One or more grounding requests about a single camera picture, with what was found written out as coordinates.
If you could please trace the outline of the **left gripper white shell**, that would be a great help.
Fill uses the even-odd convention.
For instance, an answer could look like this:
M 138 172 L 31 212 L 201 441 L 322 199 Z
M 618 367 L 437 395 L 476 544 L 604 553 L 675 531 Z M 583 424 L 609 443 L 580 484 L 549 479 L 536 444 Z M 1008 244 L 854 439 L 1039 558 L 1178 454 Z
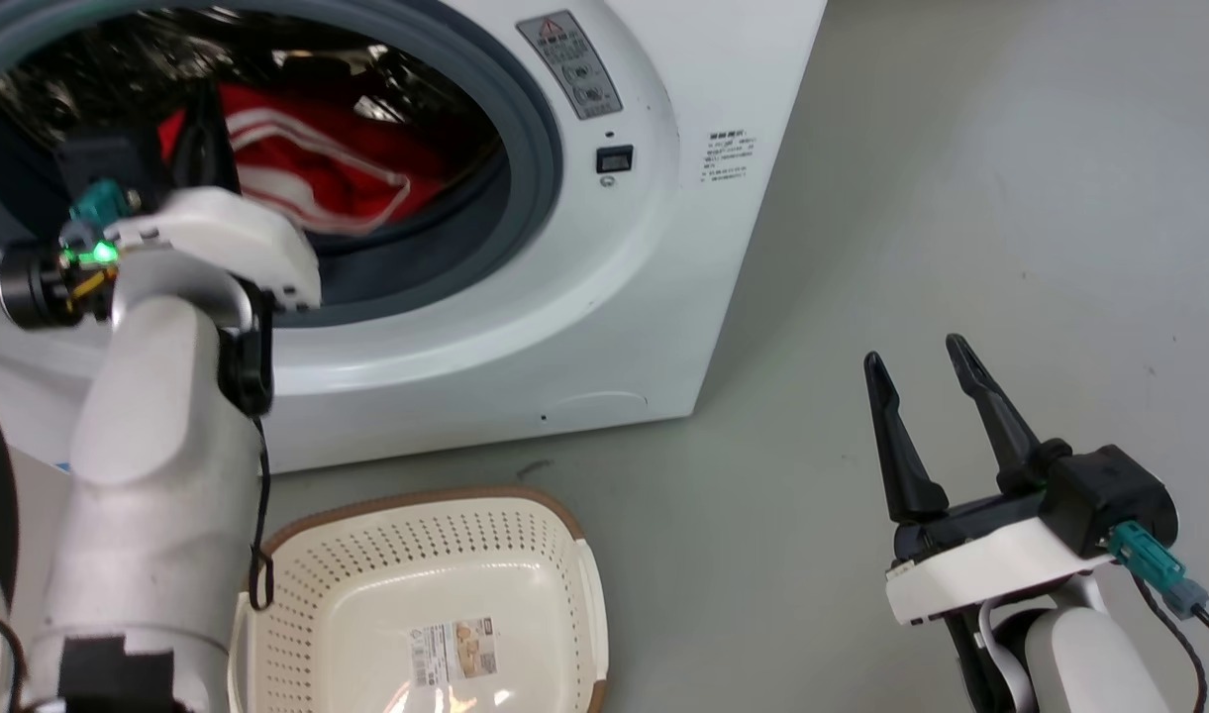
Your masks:
M 50 240 L 0 260 L 0 305 L 24 330 L 117 326 L 135 307 L 180 298 L 220 329 L 267 330 L 274 313 L 323 302 L 318 257 L 287 218 L 241 195 L 220 86 L 189 99 L 173 147 L 178 189 L 157 211 L 98 230 L 68 218 Z

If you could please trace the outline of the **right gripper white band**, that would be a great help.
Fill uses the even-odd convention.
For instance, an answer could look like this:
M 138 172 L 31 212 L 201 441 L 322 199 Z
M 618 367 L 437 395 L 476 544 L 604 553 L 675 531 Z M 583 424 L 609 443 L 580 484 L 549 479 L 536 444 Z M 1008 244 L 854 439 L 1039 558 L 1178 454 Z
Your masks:
M 965 337 L 949 335 L 947 352 L 961 392 L 978 408 L 1002 493 L 950 509 L 909 437 L 880 353 L 863 358 L 887 516 L 897 524 L 886 599 L 904 626 L 1020 595 L 1112 560 L 1107 552 L 1080 557 L 1040 518 L 1045 495 L 1035 492 L 1047 489 L 1052 465 L 1074 456 L 1071 446 L 1062 437 L 1036 437 Z

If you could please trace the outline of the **white front-load washing machine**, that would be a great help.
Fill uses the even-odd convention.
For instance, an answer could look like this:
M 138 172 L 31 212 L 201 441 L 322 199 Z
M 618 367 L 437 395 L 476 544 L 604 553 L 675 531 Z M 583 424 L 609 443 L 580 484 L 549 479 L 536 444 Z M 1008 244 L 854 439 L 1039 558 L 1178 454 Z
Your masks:
M 337 327 L 274 320 L 274 473 L 690 415 L 829 0 L 445 0 L 527 68 L 562 143 L 553 213 L 455 297 Z M 515 23 L 567 8 L 624 109 L 577 118 Z M 748 176 L 699 179 L 708 135 Z M 598 175 L 598 147 L 634 170 Z

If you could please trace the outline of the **cream perforated laundry basket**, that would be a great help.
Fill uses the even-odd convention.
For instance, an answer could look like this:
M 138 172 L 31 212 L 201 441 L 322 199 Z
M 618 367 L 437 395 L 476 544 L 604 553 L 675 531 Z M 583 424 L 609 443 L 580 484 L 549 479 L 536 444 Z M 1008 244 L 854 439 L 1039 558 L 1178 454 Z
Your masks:
M 601 713 L 609 634 L 575 516 L 523 486 L 397 495 L 270 539 L 274 599 L 239 601 L 230 713 Z M 410 628 L 492 618 L 497 672 L 415 686 Z

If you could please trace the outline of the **steel washer drum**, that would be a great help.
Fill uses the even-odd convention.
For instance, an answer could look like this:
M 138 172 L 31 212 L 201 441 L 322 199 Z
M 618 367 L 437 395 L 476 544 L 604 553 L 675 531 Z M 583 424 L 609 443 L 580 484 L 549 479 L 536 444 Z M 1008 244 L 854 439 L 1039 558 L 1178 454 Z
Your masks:
M 364 247 L 428 225 L 482 180 L 503 147 L 472 95 L 404 50 L 293 15 L 219 6 L 146 10 L 56 37 L 1 73 L 0 108 L 46 147 L 79 128 L 154 124 L 173 170 L 184 108 L 207 81 L 403 124 L 457 172 L 455 185 L 413 218 L 364 238 L 316 234 L 325 244 Z

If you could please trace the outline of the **red garment with white stripes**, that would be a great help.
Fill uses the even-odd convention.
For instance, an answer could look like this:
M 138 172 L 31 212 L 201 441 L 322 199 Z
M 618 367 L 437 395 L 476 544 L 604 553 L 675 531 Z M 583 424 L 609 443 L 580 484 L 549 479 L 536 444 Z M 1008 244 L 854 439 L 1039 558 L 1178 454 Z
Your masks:
M 457 181 L 445 155 L 403 124 L 277 89 L 218 91 L 242 195 L 307 232 L 364 238 Z

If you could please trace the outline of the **grey rubber door gasket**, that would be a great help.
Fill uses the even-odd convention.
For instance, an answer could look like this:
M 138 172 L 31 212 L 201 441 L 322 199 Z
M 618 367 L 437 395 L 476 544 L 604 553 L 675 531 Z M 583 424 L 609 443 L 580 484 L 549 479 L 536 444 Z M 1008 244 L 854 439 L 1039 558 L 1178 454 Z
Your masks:
M 0 75 L 77 29 L 146 10 L 212 6 L 293 15 L 404 50 L 472 95 L 503 143 L 482 180 L 423 227 L 364 247 L 310 234 L 323 306 L 282 317 L 282 327 L 347 326 L 455 297 L 509 263 L 550 218 L 563 158 L 553 108 L 494 31 L 445 0 L 0 0 Z M 54 147 L 28 137 L 0 108 L 0 253 L 53 239 L 68 220 L 71 198 Z

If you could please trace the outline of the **printed text label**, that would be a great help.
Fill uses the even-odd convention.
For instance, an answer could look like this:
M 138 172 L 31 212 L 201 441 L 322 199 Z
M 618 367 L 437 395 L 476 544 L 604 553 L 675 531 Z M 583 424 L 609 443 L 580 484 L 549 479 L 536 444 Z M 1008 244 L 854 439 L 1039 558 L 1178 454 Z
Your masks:
M 712 132 L 700 158 L 700 181 L 722 182 L 748 176 L 756 146 L 757 137 L 744 128 Z

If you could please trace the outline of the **grey warning sticker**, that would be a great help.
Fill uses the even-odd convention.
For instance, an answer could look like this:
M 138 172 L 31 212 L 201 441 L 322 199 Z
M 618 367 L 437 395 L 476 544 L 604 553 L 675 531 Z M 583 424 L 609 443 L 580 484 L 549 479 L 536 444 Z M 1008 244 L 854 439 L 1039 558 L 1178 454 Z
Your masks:
M 600 118 L 624 109 L 617 85 L 582 24 L 567 8 L 519 21 L 515 29 L 540 56 L 577 118 Z

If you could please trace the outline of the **paper product label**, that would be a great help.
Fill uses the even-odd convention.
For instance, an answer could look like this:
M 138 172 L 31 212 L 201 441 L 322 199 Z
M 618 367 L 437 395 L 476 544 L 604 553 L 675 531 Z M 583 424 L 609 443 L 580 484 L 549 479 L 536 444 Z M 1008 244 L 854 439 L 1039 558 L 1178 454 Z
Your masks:
M 492 618 L 450 620 L 410 628 L 407 645 L 415 686 L 441 686 L 497 672 Z

